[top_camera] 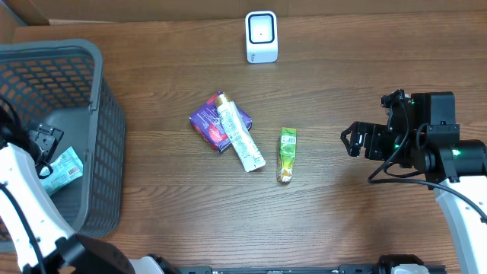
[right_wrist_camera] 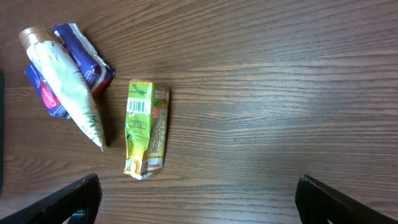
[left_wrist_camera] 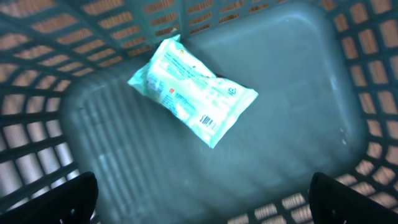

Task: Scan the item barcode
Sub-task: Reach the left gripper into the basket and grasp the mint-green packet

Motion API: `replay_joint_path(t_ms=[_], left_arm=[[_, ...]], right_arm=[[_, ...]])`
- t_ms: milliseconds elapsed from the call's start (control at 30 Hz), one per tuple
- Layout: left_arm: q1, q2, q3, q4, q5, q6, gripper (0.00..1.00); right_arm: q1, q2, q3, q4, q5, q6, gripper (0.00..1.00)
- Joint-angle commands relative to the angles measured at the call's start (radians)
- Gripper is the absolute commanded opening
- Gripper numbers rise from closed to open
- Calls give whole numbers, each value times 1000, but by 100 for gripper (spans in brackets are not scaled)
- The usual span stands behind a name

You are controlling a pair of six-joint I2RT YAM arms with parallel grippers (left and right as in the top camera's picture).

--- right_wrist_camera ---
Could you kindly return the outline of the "green yellow drink carton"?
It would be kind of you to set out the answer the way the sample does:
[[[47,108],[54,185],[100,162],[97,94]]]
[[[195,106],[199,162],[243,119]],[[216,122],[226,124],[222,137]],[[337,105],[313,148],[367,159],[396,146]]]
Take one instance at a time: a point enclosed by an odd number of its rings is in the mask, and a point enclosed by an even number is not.
[[[127,98],[124,173],[142,180],[164,163],[170,90],[147,80],[130,80]]]

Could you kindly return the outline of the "white tube gold cap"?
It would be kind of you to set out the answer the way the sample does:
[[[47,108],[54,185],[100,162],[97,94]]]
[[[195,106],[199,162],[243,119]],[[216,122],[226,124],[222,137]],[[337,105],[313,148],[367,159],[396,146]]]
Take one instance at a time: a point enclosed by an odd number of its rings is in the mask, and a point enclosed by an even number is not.
[[[33,26],[22,30],[19,40],[76,125],[102,151],[107,149],[103,125],[90,89],[55,34],[47,27]]]

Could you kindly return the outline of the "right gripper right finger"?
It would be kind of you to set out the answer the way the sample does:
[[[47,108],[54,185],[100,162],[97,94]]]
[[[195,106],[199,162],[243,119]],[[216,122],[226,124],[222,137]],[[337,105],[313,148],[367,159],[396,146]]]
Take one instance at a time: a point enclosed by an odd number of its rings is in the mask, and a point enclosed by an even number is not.
[[[397,220],[306,174],[298,180],[295,204],[303,224],[397,224]]]

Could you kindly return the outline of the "purple red packet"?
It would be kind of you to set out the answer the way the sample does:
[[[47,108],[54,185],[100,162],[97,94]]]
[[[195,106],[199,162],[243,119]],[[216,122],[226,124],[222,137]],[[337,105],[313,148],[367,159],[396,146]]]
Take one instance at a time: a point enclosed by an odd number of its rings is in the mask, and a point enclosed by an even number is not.
[[[84,36],[76,23],[60,24],[53,28],[53,32],[80,69],[93,98],[96,98],[110,85],[115,72],[98,55],[94,46]],[[30,63],[24,73],[40,96],[49,114],[69,119],[68,112],[35,65]]]

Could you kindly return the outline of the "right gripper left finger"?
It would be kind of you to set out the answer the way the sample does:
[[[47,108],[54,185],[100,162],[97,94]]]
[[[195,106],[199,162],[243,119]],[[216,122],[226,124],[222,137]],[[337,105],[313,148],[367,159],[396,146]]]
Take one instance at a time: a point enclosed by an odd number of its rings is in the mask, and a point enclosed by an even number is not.
[[[1,223],[94,223],[101,199],[98,175],[92,173],[1,219]]]

